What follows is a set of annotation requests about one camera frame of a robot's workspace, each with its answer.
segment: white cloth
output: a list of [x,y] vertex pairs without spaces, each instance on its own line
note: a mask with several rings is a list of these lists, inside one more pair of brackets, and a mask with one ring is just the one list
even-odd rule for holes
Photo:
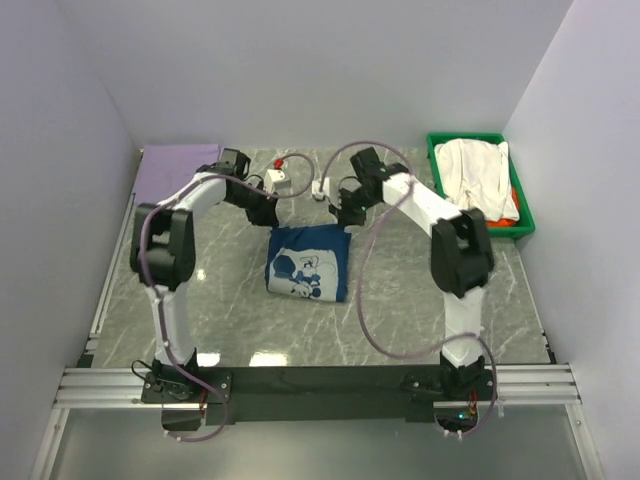
[[445,195],[458,208],[477,207],[487,220],[519,220],[511,196],[509,145],[459,138],[436,145],[436,162]]

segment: folded blue cloth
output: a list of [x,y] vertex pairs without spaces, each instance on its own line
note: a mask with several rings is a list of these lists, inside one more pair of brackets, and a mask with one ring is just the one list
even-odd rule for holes
[[274,228],[264,276],[267,290],[344,302],[351,234],[338,225]]

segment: green plastic bin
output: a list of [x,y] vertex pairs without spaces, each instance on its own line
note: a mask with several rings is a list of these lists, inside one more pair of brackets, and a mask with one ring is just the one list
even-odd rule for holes
[[[429,162],[431,162],[431,170],[433,172],[433,181],[435,182],[436,191],[441,197],[445,197],[444,190],[442,189],[442,181],[440,180],[440,172],[438,170],[438,163],[436,162],[436,145],[446,143],[449,140],[456,138],[470,138],[474,140],[483,140],[494,145],[498,145],[504,142],[504,137],[499,133],[477,133],[477,132],[436,132],[427,135],[427,145],[429,147]],[[489,227],[489,234],[492,237],[508,237],[508,238],[522,238],[526,235],[533,233],[536,229],[536,224],[533,221],[533,215],[529,210],[529,204],[527,198],[524,196],[522,185],[520,185],[520,179],[516,173],[516,169],[511,161],[511,154],[509,154],[509,176],[511,177],[511,185],[516,189],[518,195],[518,201],[520,202],[520,220],[513,227]]]

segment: cartoon print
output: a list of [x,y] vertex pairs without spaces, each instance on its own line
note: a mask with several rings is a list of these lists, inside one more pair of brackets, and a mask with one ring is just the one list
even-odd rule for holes
[[278,255],[272,263],[275,277],[289,280],[292,294],[301,298],[319,298],[322,295],[322,277],[335,274],[335,265],[320,262],[316,255],[301,257],[299,260],[301,266],[296,269],[291,257]]

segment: cable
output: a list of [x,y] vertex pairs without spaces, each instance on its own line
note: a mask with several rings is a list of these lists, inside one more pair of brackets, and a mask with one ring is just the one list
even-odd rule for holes
[[204,388],[205,390],[213,393],[222,403],[223,409],[224,409],[224,418],[222,420],[222,423],[218,426],[218,428],[216,428],[213,432],[207,434],[207,435],[203,435],[201,437],[182,437],[174,432],[167,432],[167,435],[169,435],[170,437],[178,440],[179,442],[188,442],[188,443],[195,443],[195,442],[202,442],[205,440],[209,440],[213,437],[215,437],[216,435],[218,435],[225,427],[225,425],[227,424],[227,422],[229,421],[229,415],[230,415],[230,411],[229,411],[229,405],[226,401],[226,399],[224,398],[224,396],[214,387],[212,387],[211,385],[209,385],[208,383],[200,380],[199,378],[195,377],[194,375],[192,375],[191,373],[187,372],[184,368],[182,368],[176,357],[173,355],[173,352],[171,351],[171,343],[169,342],[169,336],[167,335],[167,322],[166,319],[164,317],[164,297],[162,295],[162,293],[160,292],[160,290],[158,289],[158,285],[153,281],[153,277],[151,276],[151,270],[149,268],[149,261],[147,259],[147,251],[146,251],[146,246],[148,244],[149,241],[149,233],[151,231],[151,221],[153,220],[153,217],[155,217],[158,213],[160,213],[163,210],[166,210],[168,208],[171,208],[172,206],[174,206],[175,204],[177,204],[178,202],[180,202],[184,197],[186,197],[187,195],[189,195],[193,190],[195,190],[198,186],[202,185],[205,182],[211,181],[211,180],[215,180],[215,179],[223,179],[223,180],[228,180],[230,182],[233,183],[237,183],[239,185],[244,186],[245,188],[256,192],[260,195],[263,195],[265,197],[271,197],[271,198],[294,198],[294,197],[298,197],[300,195],[302,195],[303,193],[305,193],[307,190],[309,190],[309,187],[311,186],[311,183],[313,182],[313,178],[315,175],[315,168],[313,166],[313,160],[311,160],[311,158],[309,158],[307,155],[302,154],[302,153],[288,153],[285,156],[282,157],[282,160],[286,160],[287,158],[292,158],[292,157],[300,157],[303,158],[304,160],[307,161],[307,163],[309,164],[309,166],[311,167],[311,175],[309,176],[309,181],[307,182],[307,184],[304,186],[304,188],[298,192],[294,192],[294,193],[290,193],[287,195],[276,195],[273,193],[267,193],[263,190],[260,190],[258,188],[255,188],[252,185],[249,185],[248,183],[246,183],[243,180],[240,180],[239,178],[236,177],[231,177],[229,175],[223,175],[223,174],[218,174],[218,173],[214,173],[211,175],[207,175],[207,176],[203,176],[201,177],[197,182],[193,182],[192,184],[190,184],[190,186],[188,188],[186,188],[184,191],[180,192],[180,194],[178,196],[176,196],[175,198],[173,198],[171,201],[163,203],[158,205],[156,208],[154,208],[144,219],[144,222],[142,224],[142,231],[140,232],[140,253],[138,254],[138,259],[140,261],[140,266],[142,268],[142,274],[143,274],[143,278],[144,278],[144,283],[151,289],[153,289],[155,296],[156,296],[156,300],[157,300],[157,304],[156,304],[156,308],[158,309],[158,320],[159,320],[159,324],[160,324],[160,336],[162,338],[162,344],[164,346],[164,351],[167,354],[167,357],[169,358],[169,361],[171,362],[171,364],[173,365],[173,367],[176,369],[176,371],[178,371],[180,374],[182,374],[183,377],[185,377],[188,380],[191,380],[192,382],[196,383],[197,385],[200,385],[202,388]]
[[144,377],[144,375],[141,375],[138,372],[136,372],[136,369],[135,369],[136,363],[139,363],[140,365],[145,367],[147,370],[151,370],[151,365],[149,365],[148,363],[143,362],[142,360],[134,360],[133,362],[131,362],[131,373],[133,373],[136,377],[138,377],[143,382],[146,382],[147,380]]
[[340,187],[342,186],[342,184],[345,182],[345,180],[355,180],[357,182],[360,182],[358,180],[358,177],[356,177],[355,175],[349,175],[347,177],[342,177],[342,179],[338,182],[338,190],[340,190]]
[[248,177],[246,177],[246,178],[244,179],[244,181],[248,183],[248,182],[249,182],[249,179],[250,179],[250,178],[253,178],[253,177],[259,178],[259,179],[260,179],[260,181],[261,181],[262,183],[264,183],[264,178],[262,178],[262,177],[261,177],[260,175],[258,175],[257,173],[253,173],[253,174],[249,175]]
[[355,147],[355,146],[360,146],[360,145],[367,145],[367,146],[377,146],[377,147],[382,147],[385,148],[387,150],[389,150],[390,152],[394,153],[395,155],[397,155],[406,165],[407,165],[407,169],[409,170],[409,175],[411,178],[411,181],[409,182],[409,189],[407,191],[407,193],[405,195],[402,196],[402,198],[400,198],[400,200],[398,200],[396,203],[394,203],[393,205],[391,205],[391,208],[389,208],[389,210],[387,210],[381,217],[380,220],[378,220],[378,222],[373,226],[373,229],[371,231],[371,234],[369,235],[369,238],[367,239],[367,244],[365,246],[364,249],[364,257],[362,260],[362,266],[360,267],[360,273],[358,274],[358,281],[356,283],[356,310],[358,312],[358,321],[360,322],[360,328],[362,329],[362,333],[364,334],[365,338],[367,339],[367,341],[371,344],[371,346],[376,349],[378,352],[382,353],[383,355],[386,355],[387,357],[396,359],[396,360],[411,360],[411,359],[417,359],[417,358],[422,358],[428,355],[431,355],[432,353],[437,352],[438,350],[440,350],[442,347],[444,347],[446,344],[456,341],[456,340],[460,340],[463,338],[473,338],[475,340],[477,340],[480,345],[482,346],[482,349],[485,351],[485,353],[487,354],[487,357],[489,357],[489,361],[491,363],[491,373],[493,376],[493,391],[492,391],[492,395],[491,395],[491,403],[489,404],[489,408],[487,410],[487,413],[485,415],[482,416],[482,418],[480,419],[480,421],[477,423],[477,425],[475,427],[473,427],[471,430],[468,430],[467,432],[464,432],[461,436],[465,437],[467,435],[470,435],[476,431],[478,431],[479,428],[481,428],[485,422],[489,419],[489,417],[491,416],[491,414],[493,413],[493,409],[495,407],[495,403],[497,401],[498,398],[498,372],[497,372],[497,368],[496,368],[496,362],[495,359],[493,357],[493,354],[491,353],[491,350],[489,349],[489,345],[487,345],[487,343],[479,336],[476,335],[475,333],[471,333],[471,332],[465,332],[465,333],[460,333],[457,335],[452,335],[448,338],[445,338],[444,340],[436,343],[435,345],[432,345],[428,348],[426,348],[425,350],[422,351],[418,351],[418,352],[412,352],[412,353],[394,353],[391,352],[389,350],[387,350],[386,348],[384,348],[382,345],[380,345],[380,343],[378,343],[378,341],[375,339],[375,337],[371,334],[371,331],[369,330],[369,327],[367,326],[367,322],[366,319],[364,317],[364,312],[362,310],[362,285],[364,284],[364,273],[366,271],[367,268],[367,262],[369,261],[369,257],[371,256],[371,252],[373,251],[373,247],[375,245],[376,242],[376,238],[378,237],[380,231],[382,230],[382,227],[385,225],[385,223],[389,220],[389,218],[396,212],[399,210],[400,205],[402,205],[411,195],[413,195],[413,189],[414,189],[414,183],[415,183],[415,170],[413,168],[413,165],[411,164],[411,162],[409,161],[409,159],[403,155],[398,149],[396,149],[395,147],[388,145],[386,143],[383,142],[377,142],[375,140],[361,140],[361,141],[356,141],[356,142],[351,142],[348,143],[347,145],[340,147],[338,150],[336,150],[334,152],[334,154],[331,156],[331,158],[329,159],[329,161],[327,162],[327,165],[324,167],[324,170],[322,171],[322,177],[320,179],[320,192],[322,192],[322,187],[324,186],[324,180],[327,176],[327,172],[329,171],[329,168],[331,167],[331,164],[338,158],[338,156],[344,152],[345,150],[347,150],[348,148],[351,147]]

